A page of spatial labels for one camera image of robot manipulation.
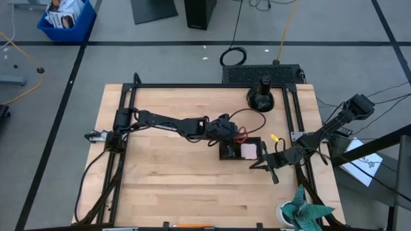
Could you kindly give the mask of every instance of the yellow tag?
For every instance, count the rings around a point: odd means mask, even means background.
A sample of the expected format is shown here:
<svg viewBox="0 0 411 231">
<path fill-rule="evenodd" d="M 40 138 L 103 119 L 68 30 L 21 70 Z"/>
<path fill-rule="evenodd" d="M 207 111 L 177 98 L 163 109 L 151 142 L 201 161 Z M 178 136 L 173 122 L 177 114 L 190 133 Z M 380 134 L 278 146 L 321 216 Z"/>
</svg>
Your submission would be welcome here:
<svg viewBox="0 0 411 231">
<path fill-rule="evenodd" d="M 275 135 L 273 135 L 273 134 L 271 134 L 271 138 L 272 138 L 273 140 L 275 140 L 276 142 L 279 141 L 279 139 L 278 139 Z"/>
</svg>

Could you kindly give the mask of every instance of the green plant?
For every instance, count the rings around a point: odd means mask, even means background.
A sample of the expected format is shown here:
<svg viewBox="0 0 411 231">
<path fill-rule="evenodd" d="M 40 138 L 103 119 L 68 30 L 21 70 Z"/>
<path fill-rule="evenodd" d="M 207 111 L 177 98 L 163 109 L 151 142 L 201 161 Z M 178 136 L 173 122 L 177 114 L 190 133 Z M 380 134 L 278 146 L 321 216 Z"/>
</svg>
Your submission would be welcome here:
<svg viewBox="0 0 411 231">
<path fill-rule="evenodd" d="M 281 208 L 281 211 L 294 225 L 295 231 L 322 231 L 314 219 L 327 216 L 334 211 L 333 208 L 323 205 L 307 204 L 304 201 L 304 187 L 300 185 L 295 192 L 293 201 Z"/>
</svg>

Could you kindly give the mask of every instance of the wooden table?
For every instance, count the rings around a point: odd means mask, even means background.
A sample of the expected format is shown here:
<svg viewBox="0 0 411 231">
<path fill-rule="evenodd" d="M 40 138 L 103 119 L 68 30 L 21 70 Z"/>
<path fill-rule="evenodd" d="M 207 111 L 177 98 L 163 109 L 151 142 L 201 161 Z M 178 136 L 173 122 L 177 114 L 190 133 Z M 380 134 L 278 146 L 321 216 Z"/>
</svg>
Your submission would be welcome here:
<svg viewBox="0 0 411 231">
<path fill-rule="evenodd" d="M 247 108 L 247 91 L 143 88 L 137 90 L 135 107 L 179 119 L 207 115 L 213 120 L 221 114 Z M 298 85 L 297 92 L 304 127 L 307 132 L 313 132 L 321 127 L 313 86 Z M 274 151 L 271 134 L 284 138 L 287 148 L 291 145 L 282 91 L 272 89 L 272 94 L 275 107 L 265 113 L 265 127 L 253 133 L 253 137 L 260 136 L 266 142 L 269 152 Z M 106 85 L 96 130 L 112 129 L 120 95 L 121 85 Z M 290 106 L 297 130 L 295 110 Z M 241 112 L 232 120 L 248 130 L 262 123 L 260 115 L 253 112 Z M 192 144 L 174 132 L 155 128 L 133 133 L 128 142 L 115 225 L 161 227 L 164 221 L 169 221 L 171 225 L 252 228 L 261 222 L 265 228 L 283 227 L 275 218 L 275 208 L 294 196 L 297 180 L 293 167 L 276 169 L 279 184 L 274 185 L 270 173 L 249 169 L 254 161 L 220 161 L 218 146 L 209 148 L 206 142 Z M 91 144 L 87 165 L 102 150 L 102 142 Z M 322 151 L 328 154 L 326 145 Z M 80 219 L 101 194 L 107 158 L 108 154 L 97 161 L 85 177 L 78 206 Z M 311 163 L 320 198 L 336 208 L 333 214 L 345 223 L 333 168 L 324 165 L 318 155 L 312 156 Z M 106 210 L 110 209 L 110 203 L 108 200 Z"/>
</svg>

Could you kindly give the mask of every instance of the yellow cable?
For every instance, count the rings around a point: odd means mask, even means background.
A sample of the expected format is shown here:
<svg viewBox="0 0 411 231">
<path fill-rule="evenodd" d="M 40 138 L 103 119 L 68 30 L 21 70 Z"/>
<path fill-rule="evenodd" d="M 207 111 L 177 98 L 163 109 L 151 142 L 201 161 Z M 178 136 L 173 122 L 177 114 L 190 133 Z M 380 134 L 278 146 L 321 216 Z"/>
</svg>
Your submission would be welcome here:
<svg viewBox="0 0 411 231">
<path fill-rule="evenodd" d="M 11 41 L 3 32 L 0 31 L 0 35 L 2 35 L 7 41 L 9 41 L 11 43 L 11 45 L 13 45 L 18 51 L 20 51 L 25 57 L 28 58 L 28 60 L 36 67 L 40 68 L 40 65 L 37 64 L 36 60 L 34 58 L 32 58 L 30 55 L 28 55 L 25 51 L 23 51 L 21 48 L 19 48 L 16 44 L 14 44 L 13 41 Z M 25 95 L 29 94 L 30 92 L 36 90 L 38 87 L 40 87 L 40 85 L 43 83 L 44 81 L 44 75 L 42 73 L 40 74 L 40 80 L 38 82 L 38 84 L 36 84 L 36 86 L 34 86 L 33 88 L 27 90 L 25 93 L 17 96 L 16 98 L 7 101 L 6 103 L 3 103 L 4 105 L 9 105 L 10 103 L 14 103 L 17 100 L 19 100 L 20 98 L 24 97 Z"/>
<path fill-rule="evenodd" d="M 293 19 L 297 3 L 298 3 L 298 0 L 295 0 L 295 3 L 293 4 L 293 8 L 291 10 L 290 16 L 288 16 L 287 25 L 284 28 L 283 38 L 281 39 L 280 50 L 278 51 L 277 60 L 280 60 L 281 52 L 283 52 L 283 43 L 284 43 L 284 40 L 285 40 L 285 35 L 287 34 L 288 26 L 290 25 L 290 22 Z"/>
</svg>

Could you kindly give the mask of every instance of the red wire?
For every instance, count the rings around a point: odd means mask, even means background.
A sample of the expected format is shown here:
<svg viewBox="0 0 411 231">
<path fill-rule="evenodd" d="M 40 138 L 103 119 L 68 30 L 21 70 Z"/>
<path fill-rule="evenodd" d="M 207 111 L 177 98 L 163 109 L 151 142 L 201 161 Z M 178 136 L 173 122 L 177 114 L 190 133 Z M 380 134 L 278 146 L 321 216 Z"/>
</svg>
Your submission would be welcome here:
<svg viewBox="0 0 411 231">
<path fill-rule="evenodd" d="M 240 135 L 237 136 L 236 138 L 234 138 L 234 139 L 236 139 L 235 142 L 238 143 L 238 144 L 243 144 L 243 143 L 249 138 L 249 133 L 247 132 L 247 130 L 245 129 L 244 126 L 242 126 L 242 127 L 238 130 L 238 132 L 239 132 L 239 133 L 243 133 L 245 136 L 244 136 L 244 138 L 243 138 L 242 140 L 239 140 L 239 139 L 241 138 Z"/>
</svg>

